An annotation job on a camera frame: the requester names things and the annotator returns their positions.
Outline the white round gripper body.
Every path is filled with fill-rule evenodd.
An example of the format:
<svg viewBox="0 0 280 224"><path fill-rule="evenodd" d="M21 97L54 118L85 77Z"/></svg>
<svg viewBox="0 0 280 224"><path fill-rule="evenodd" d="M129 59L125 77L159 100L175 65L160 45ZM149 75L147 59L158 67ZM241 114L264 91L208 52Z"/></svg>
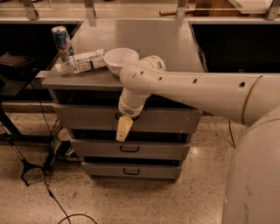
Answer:
<svg viewBox="0 0 280 224"><path fill-rule="evenodd" d="M126 102L123 98L119 99L118 109L127 117L137 117L140 115L144 107L144 101L137 99L136 101Z"/></svg>

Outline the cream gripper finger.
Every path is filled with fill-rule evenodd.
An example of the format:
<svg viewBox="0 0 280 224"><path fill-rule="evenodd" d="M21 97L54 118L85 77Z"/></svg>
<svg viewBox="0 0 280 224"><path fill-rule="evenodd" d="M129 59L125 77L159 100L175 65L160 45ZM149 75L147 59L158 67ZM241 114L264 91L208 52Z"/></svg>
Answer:
<svg viewBox="0 0 280 224"><path fill-rule="evenodd" d="M127 135L130 132L130 129L132 127L133 121L130 117L122 116L119 118L118 124L117 124L117 132L116 132L116 140L118 142L124 142Z"/></svg>

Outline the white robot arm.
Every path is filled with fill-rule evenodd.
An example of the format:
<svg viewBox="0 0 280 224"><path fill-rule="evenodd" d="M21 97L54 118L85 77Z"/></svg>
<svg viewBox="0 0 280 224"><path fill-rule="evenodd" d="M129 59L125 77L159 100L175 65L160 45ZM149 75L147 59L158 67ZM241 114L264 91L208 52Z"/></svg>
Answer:
<svg viewBox="0 0 280 224"><path fill-rule="evenodd" d="M151 95L248 126L227 175L222 224L280 224L280 75L168 72L150 56L120 72L122 142Z"/></svg>

